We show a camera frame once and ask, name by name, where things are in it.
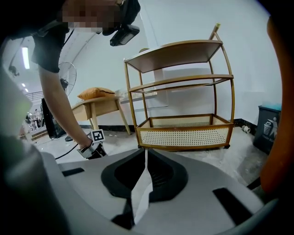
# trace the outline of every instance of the wooden shelf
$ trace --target wooden shelf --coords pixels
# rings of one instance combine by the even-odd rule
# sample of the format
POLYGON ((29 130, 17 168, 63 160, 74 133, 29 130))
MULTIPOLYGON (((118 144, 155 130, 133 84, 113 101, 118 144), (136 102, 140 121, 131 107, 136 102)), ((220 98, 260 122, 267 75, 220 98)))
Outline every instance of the wooden shelf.
POLYGON ((221 46, 222 41, 217 40, 182 41, 143 51, 124 61, 146 73, 176 65, 208 62, 221 46))
POLYGON ((219 79, 219 80, 217 80, 215 82, 212 82, 212 83, 200 83, 200 84, 173 86, 173 87, 165 87, 165 88, 160 88, 160 89, 155 89, 155 90, 136 90, 136 91, 133 91, 133 92, 142 93, 142 94, 148 94, 148 93, 162 91, 162 90, 182 90, 182 89, 187 89, 187 88, 192 88, 192 87, 199 87, 199 86, 212 86, 214 84, 222 83, 222 82, 225 82, 225 81, 228 81, 228 80, 230 80, 230 78, 222 78, 222 79, 219 79))
POLYGON ((213 84, 225 82, 233 78, 234 78, 233 75, 229 75, 229 74, 208 74, 208 75, 195 75, 195 76, 187 76, 187 77, 180 77, 180 78, 170 78, 163 81, 136 86, 131 88, 129 91, 137 92, 137 93, 150 93, 150 92, 159 91, 159 90, 179 90, 179 89, 186 89, 186 88, 197 87, 197 86, 211 86, 213 84), (200 80, 200 79, 213 79, 213 78, 214 79, 220 78, 220 80, 215 81, 214 83, 183 85, 183 86, 176 86, 176 87, 166 87, 166 88, 151 90, 151 91, 143 91, 143 89, 145 88, 160 86, 160 85, 165 85, 170 83, 186 82, 186 81, 200 80))

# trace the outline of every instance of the small wooden table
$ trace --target small wooden table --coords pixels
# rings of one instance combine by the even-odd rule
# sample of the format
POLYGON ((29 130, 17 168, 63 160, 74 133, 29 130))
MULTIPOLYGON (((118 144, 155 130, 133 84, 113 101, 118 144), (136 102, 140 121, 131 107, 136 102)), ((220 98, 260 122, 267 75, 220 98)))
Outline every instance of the small wooden table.
POLYGON ((119 103, 119 97, 100 97, 82 101, 73 106, 72 110, 77 121, 89 120, 94 130, 99 129, 96 117, 118 110, 128 134, 131 134, 119 103))

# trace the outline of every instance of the black cable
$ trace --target black cable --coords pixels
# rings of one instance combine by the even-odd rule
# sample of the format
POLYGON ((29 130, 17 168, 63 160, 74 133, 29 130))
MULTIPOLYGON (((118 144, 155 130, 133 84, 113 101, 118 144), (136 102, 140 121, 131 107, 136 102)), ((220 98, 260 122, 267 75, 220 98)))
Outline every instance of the black cable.
POLYGON ((69 154, 72 150, 74 150, 74 148, 75 148, 76 146, 78 146, 78 144, 76 144, 76 145, 75 145, 70 151, 68 151, 67 153, 65 153, 65 154, 63 154, 63 155, 61 155, 61 156, 55 158, 55 160, 57 160, 57 159, 59 159, 59 158, 62 158, 62 157, 64 157, 65 155, 69 154))
POLYGON ((68 40, 69 40, 70 36, 73 34, 73 32, 74 32, 74 29, 72 30, 72 32, 70 33, 70 35, 69 35, 68 38, 66 39, 65 43, 63 44, 63 46, 68 42, 68 40))

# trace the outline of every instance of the ceiling light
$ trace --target ceiling light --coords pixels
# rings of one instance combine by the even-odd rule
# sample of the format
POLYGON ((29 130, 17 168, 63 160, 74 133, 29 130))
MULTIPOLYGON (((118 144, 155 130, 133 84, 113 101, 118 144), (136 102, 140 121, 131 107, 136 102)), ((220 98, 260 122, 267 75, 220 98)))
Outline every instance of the ceiling light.
POLYGON ((29 62, 28 62, 28 48, 27 47, 23 47, 22 48, 22 52, 23 52, 23 64, 24 67, 26 69, 29 69, 29 62))

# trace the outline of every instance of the orange cushion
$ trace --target orange cushion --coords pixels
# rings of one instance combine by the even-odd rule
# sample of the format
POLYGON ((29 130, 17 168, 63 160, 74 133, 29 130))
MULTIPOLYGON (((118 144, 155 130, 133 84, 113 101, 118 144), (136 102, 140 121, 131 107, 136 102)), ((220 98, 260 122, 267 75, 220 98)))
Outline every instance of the orange cushion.
POLYGON ((83 100, 89 100, 105 96, 115 96, 114 91, 109 90, 103 87, 92 87, 87 90, 84 90, 81 94, 78 95, 79 98, 83 100))

